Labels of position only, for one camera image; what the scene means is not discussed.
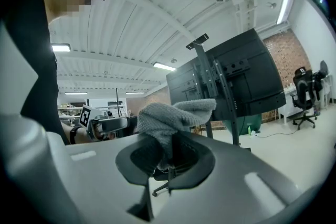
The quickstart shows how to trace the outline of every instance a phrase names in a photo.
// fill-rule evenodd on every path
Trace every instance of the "gray cloth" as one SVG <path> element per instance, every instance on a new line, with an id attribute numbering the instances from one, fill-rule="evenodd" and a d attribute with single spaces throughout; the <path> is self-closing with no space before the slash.
<path id="1" fill-rule="evenodd" d="M 151 103 L 140 110 L 138 131 L 156 138 L 164 150 L 158 166 L 160 170 L 167 169 L 168 161 L 173 158 L 172 135 L 185 131 L 186 127 L 206 123 L 215 108 L 215 99 L 204 99 L 180 102 L 173 106 Z"/>

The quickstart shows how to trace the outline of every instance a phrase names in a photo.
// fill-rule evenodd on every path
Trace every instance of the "white wall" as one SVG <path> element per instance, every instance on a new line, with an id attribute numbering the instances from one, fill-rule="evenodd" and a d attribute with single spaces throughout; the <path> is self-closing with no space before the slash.
<path id="1" fill-rule="evenodd" d="M 120 109 L 122 113 L 127 114 L 127 103 L 126 98 L 118 98 L 119 101 L 122 101 L 122 104 L 125 106 L 123 107 L 125 110 Z M 110 98 L 110 99 L 89 99 L 89 104 L 93 108 L 101 108 L 103 106 L 108 106 L 108 102 L 116 102 L 116 98 Z M 117 108 L 115 109 L 109 109 L 112 113 L 118 113 Z"/>
<path id="2" fill-rule="evenodd" d="M 58 93 L 57 105 L 86 102 L 84 96 L 85 95 L 65 95 L 64 93 Z"/>
<path id="3" fill-rule="evenodd" d="M 329 22 L 311 0 L 294 0 L 289 16 L 292 30 L 301 42 L 313 72 L 324 60 L 333 75 L 336 98 L 336 35 Z"/>

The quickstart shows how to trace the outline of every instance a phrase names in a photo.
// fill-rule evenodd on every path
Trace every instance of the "monitor back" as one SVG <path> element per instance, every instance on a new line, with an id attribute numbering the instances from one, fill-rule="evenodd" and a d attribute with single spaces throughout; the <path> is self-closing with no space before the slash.
<path id="1" fill-rule="evenodd" d="M 255 115 L 286 104 L 281 78 L 264 43 L 254 29 L 244 32 L 206 52 L 218 95 L 213 97 L 203 79 L 199 58 L 169 73 L 167 83 L 172 104 L 200 99 L 194 74 L 201 79 L 205 98 L 215 98 L 217 108 L 212 120 L 230 119 L 227 98 L 219 82 L 213 60 L 218 60 L 231 86 L 237 116 Z"/>

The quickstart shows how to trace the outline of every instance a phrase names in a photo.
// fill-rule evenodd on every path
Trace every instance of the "red brick wall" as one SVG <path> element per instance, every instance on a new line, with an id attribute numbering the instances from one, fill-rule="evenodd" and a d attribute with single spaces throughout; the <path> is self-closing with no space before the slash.
<path id="1" fill-rule="evenodd" d="M 284 88 L 293 83 L 295 70 L 300 67 L 311 69 L 306 52 L 291 29 L 264 39 L 264 43 L 278 68 Z M 274 118 L 273 110 L 263 113 L 262 120 L 268 122 Z"/>

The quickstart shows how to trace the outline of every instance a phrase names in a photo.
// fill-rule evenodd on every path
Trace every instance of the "white floor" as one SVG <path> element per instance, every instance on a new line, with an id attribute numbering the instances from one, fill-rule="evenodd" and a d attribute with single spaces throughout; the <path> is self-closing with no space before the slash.
<path id="1" fill-rule="evenodd" d="M 292 133 L 297 126 L 283 120 L 277 120 L 261 125 L 258 136 L 268 136 L 274 133 Z M 232 143 L 232 136 L 227 130 L 213 131 L 214 139 Z M 336 105 L 322 110 L 316 120 L 316 128 L 304 122 L 300 131 L 291 135 L 277 134 L 267 138 L 240 136 L 242 147 L 250 147 L 253 154 L 273 166 L 298 187 L 305 191 L 311 186 L 319 184 L 327 177 L 336 160 Z M 160 187 L 165 182 L 150 179 L 150 190 Z M 152 209 L 158 215 L 169 195 L 166 189 L 158 192 L 157 197 L 152 196 Z"/>

